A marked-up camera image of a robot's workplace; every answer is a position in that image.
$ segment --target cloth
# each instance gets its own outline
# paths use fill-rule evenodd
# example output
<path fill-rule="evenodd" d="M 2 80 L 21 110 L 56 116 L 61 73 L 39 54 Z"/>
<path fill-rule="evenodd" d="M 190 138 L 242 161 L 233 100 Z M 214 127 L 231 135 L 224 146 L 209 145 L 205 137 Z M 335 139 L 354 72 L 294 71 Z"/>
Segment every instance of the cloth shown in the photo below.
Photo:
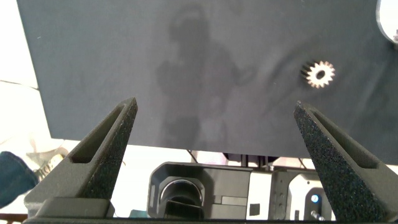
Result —
<path fill-rule="evenodd" d="M 38 183 L 38 178 L 21 158 L 7 151 L 0 153 L 0 208 Z"/>

